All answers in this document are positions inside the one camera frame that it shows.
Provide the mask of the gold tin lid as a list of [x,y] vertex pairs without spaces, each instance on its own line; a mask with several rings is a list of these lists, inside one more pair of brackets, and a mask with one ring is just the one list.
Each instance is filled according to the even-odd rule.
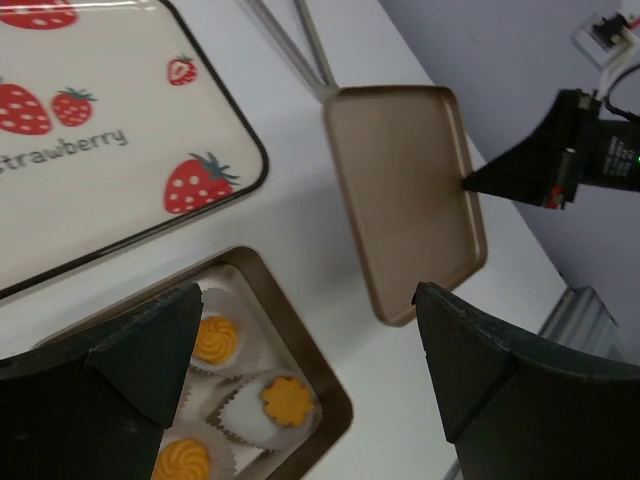
[[458,103],[440,86],[339,90],[324,122],[373,311],[388,326],[411,322],[416,285],[452,290],[488,257]]

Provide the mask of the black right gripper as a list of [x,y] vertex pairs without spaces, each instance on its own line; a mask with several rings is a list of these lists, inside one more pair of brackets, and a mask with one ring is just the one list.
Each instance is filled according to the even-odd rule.
[[484,193],[533,206],[555,206],[559,169],[572,145],[567,202],[581,185],[639,192],[639,115],[598,100],[580,100],[578,90],[558,92],[548,113],[520,143],[462,180],[469,192]]

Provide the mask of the orange flower cookie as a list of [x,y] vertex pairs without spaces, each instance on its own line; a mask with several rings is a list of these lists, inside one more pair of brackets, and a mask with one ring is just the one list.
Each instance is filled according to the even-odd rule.
[[302,427],[314,410],[311,389],[296,377],[274,377],[260,396],[264,413],[282,427]]

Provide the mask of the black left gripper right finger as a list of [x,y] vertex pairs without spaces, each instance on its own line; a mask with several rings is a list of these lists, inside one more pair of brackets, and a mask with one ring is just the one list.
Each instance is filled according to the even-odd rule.
[[638,478],[638,366],[547,340],[435,283],[419,283],[412,303],[464,478]]

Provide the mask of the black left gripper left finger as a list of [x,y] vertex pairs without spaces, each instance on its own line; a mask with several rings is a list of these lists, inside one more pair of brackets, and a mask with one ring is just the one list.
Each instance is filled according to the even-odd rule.
[[4,479],[148,479],[203,310],[186,284],[1,362]]

